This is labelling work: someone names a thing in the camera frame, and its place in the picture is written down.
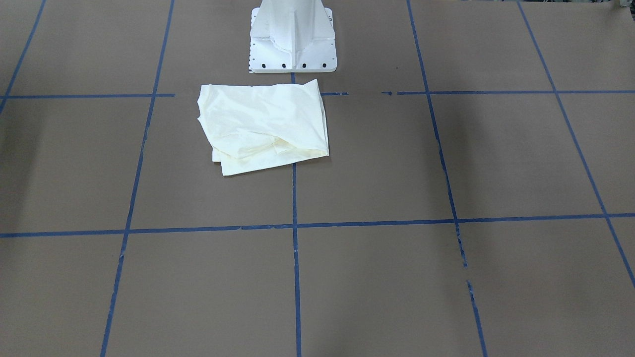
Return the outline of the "cream long-sleeve cat shirt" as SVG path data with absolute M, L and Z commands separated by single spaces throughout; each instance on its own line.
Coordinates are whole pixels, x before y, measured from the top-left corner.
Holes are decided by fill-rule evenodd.
M 225 177 L 327 157 L 319 81 L 238 86 L 204 84 L 198 122 Z

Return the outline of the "white mounting plate with holes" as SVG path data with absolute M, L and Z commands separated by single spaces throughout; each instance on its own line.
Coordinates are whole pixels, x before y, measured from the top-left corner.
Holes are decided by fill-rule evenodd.
M 336 71 L 333 11 L 321 0 L 263 0 L 250 20 L 251 73 Z

